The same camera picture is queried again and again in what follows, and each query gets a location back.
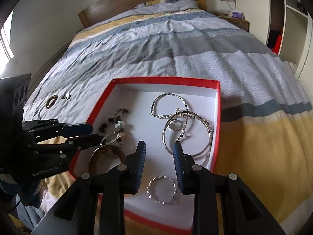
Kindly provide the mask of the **amber translucent bangle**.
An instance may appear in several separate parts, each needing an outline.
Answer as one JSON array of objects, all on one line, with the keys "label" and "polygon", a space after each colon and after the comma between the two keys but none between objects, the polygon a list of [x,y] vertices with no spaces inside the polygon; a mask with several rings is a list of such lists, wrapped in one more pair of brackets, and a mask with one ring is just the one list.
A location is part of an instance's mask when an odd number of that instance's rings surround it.
[{"label": "amber translucent bangle", "polygon": [[125,162],[124,152],[113,145],[101,146],[93,151],[88,164],[89,173],[98,175],[107,173],[111,168]]}]

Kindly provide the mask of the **dark brown bangle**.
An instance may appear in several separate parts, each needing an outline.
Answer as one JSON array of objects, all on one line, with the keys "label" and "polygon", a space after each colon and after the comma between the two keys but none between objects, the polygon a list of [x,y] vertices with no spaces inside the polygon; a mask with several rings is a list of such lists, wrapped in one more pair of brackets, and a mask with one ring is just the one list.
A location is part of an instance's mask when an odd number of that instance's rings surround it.
[{"label": "dark brown bangle", "polygon": [[56,94],[49,97],[48,100],[46,101],[45,108],[50,109],[55,104],[57,99],[58,99],[58,95]]}]

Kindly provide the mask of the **red shallow box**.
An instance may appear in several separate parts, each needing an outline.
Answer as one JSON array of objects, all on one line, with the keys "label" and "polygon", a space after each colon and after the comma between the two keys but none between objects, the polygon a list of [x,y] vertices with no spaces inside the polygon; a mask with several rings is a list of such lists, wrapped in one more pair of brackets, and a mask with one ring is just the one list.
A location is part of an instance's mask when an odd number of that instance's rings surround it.
[{"label": "red shallow box", "polygon": [[[175,77],[138,77],[113,79],[107,87],[101,88],[98,99],[87,122],[98,129],[119,108],[127,108],[123,117],[126,135],[122,144],[125,154],[133,153],[137,143],[146,143],[146,158],[141,187],[136,195],[127,195],[125,217],[145,226],[145,233],[153,229],[161,233],[191,234],[194,212],[194,198],[183,196],[174,190],[168,181],[155,185],[157,196],[168,199],[171,204],[152,201],[147,194],[149,182],[157,176],[176,178],[174,161],[162,143],[162,132],[166,116],[177,108],[187,107],[204,117],[213,127],[213,144],[208,163],[195,162],[209,170],[215,168],[219,148],[221,125],[221,98],[218,81],[175,78]],[[167,145],[172,146],[177,138],[175,131],[167,129]]]}]

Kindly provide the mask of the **window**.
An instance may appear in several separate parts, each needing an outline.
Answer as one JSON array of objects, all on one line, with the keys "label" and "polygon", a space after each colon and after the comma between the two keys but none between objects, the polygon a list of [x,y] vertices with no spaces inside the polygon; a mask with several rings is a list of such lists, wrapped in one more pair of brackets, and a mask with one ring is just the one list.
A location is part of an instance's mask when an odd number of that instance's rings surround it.
[{"label": "window", "polygon": [[10,47],[12,16],[13,11],[10,13],[3,27],[1,28],[1,64],[4,65],[6,65],[14,57]]}]

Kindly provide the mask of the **striped duvet bed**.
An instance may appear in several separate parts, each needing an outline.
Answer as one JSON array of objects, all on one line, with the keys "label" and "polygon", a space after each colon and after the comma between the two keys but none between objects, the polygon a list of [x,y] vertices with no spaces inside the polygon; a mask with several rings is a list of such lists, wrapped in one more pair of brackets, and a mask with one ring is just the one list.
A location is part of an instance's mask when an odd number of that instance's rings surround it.
[{"label": "striped duvet bed", "polygon": [[132,10],[82,31],[30,96],[24,118],[85,122],[113,79],[159,76],[219,82],[213,171],[237,174],[286,234],[298,233],[312,214],[310,99],[277,54],[209,12]]}]

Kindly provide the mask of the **grey striped pillow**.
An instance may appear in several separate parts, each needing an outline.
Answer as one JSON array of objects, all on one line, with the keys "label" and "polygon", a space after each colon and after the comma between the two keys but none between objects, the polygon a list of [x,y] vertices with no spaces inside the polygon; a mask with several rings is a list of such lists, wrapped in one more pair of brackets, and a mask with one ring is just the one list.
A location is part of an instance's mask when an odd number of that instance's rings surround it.
[{"label": "grey striped pillow", "polygon": [[150,12],[177,12],[198,8],[198,3],[195,0],[153,0],[139,3],[135,6],[135,9],[137,10],[146,10]]}]

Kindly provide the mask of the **red object in wardrobe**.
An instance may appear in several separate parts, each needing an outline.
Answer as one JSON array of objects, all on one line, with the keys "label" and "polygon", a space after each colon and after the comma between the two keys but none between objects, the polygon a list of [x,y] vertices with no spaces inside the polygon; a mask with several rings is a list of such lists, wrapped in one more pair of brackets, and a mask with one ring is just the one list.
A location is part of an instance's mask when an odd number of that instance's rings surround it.
[{"label": "red object in wardrobe", "polygon": [[283,29],[281,29],[280,31],[274,31],[272,51],[277,55],[279,54],[279,50],[281,47],[282,34],[283,34]]}]

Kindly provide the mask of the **wooden nightstand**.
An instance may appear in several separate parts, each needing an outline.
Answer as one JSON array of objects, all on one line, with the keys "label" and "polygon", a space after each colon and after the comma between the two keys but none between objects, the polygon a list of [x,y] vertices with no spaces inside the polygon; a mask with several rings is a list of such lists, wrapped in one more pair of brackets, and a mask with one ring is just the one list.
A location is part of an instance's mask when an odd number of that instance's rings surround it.
[{"label": "wooden nightstand", "polygon": [[220,19],[226,20],[227,22],[239,27],[246,32],[250,32],[250,22],[245,19],[233,18],[220,12],[214,12],[214,15],[218,16]]}]

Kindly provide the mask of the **purple tissue box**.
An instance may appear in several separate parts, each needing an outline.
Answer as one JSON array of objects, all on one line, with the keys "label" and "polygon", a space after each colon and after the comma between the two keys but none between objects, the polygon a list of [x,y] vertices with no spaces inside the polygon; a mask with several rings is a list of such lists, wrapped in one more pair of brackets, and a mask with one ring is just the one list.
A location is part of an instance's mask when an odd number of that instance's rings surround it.
[{"label": "purple tissue box", "polygon": [[245,18],[244,13],[241,11],[232,11],[231,16],[233,18],[237,18],[237,19],[244,19]]}]

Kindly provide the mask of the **white wardrobe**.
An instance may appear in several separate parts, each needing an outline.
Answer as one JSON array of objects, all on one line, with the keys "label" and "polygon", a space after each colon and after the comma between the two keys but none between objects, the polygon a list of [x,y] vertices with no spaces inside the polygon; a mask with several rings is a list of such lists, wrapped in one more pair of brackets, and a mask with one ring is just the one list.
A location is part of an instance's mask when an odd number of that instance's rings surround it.
[{"label": "white wardrobe", "polygon": [[283,29],[279,58],[312,96],[312,16],[300,0],[235,0],[250,22],[250,33],[270,49],[274,31]]}]

